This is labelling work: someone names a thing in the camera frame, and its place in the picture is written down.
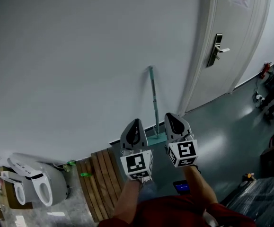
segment door handle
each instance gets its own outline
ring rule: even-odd
[[[216,37],[215,37],[214,43],[213,43],[212,53],[209,57],[207,67],[212,66],[216,59],[217,60],[220,59],[219,56],[218,56],[218,52],[219,53],[224,53],[224,52],[230,51],[230,48],[220,49],[222,37],[223,37],[223,34],[216,34]]]

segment red fire extinguisher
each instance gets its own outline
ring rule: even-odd
[[[270,69],[270,64],[271,63],[265,63],[264,64],[264,68],[263,70],[261,71],[261,74],[260,74],[260,78],[263,79],[265,77],[265,73],[267,73]]]

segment door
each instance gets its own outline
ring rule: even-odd
[[[245,44],[249,45],[249,39],[255,45],[255,39],[249,35],[255,19],[253,12],[258,9],[255,1],[238,4],[241,0],[217,0],[209,46],[186,112],[230,92],[241,71],[245,70],[244,62],[252,51],[243,52],[243,48]],[[207,67],[216,34],[223,34],[220,49],[229,48],[230,51],[219,52],[220,59]]]

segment mop handle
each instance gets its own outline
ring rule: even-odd
[[[154,80],[154,71],[153,67],[149,66],[150,68],[150,81],[151,81],[151,89],[152,89],[152,98],[154,102],[154,109],[155,109],[155,117],[156,117],[156,134],[159,134],[159,113],[158,113],[158,104],[157,104],[157,97],[156,97],[156,88],[155,88],[155,80]]]

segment red shirt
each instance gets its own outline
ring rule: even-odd
[[[256,227],[252,219],[218,203],[211,204],[206,211],[217,220],[219,226]],[[130,225],[111,218],[101,221],[98,227],[207,227],[202,215],[190,195],[167,196],[139,204]]]

